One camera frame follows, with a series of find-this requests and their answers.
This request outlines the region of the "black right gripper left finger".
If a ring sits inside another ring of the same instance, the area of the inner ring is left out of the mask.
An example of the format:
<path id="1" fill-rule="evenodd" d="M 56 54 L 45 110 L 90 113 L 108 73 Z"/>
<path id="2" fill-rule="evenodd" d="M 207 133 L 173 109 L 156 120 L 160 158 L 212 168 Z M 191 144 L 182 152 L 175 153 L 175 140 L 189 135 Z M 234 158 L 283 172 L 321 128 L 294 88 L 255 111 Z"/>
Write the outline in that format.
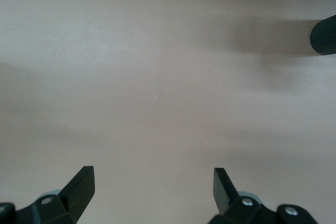
<path id="1" fill-rule="evenodd" d="M 84 166 L 62 190 L 44 194 L 25 208 L 2 202 L 1 223 L 77 223 L 94 194 L 94 167 Z"/>

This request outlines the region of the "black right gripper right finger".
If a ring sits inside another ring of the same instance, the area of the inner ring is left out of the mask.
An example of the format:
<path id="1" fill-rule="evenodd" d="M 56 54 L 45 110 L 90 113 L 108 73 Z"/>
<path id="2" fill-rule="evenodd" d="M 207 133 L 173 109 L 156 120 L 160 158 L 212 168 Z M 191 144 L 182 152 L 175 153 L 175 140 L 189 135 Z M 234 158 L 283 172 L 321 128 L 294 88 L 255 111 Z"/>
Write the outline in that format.
<path id="1" fill-rule="evenodd" d="M 209 223 L 317 223 L 304 208 L 283 204 L 268 209 L 254 194 L 238 192 L 224 168 L 215 168 L 213 196 L 219 214 Z"/>

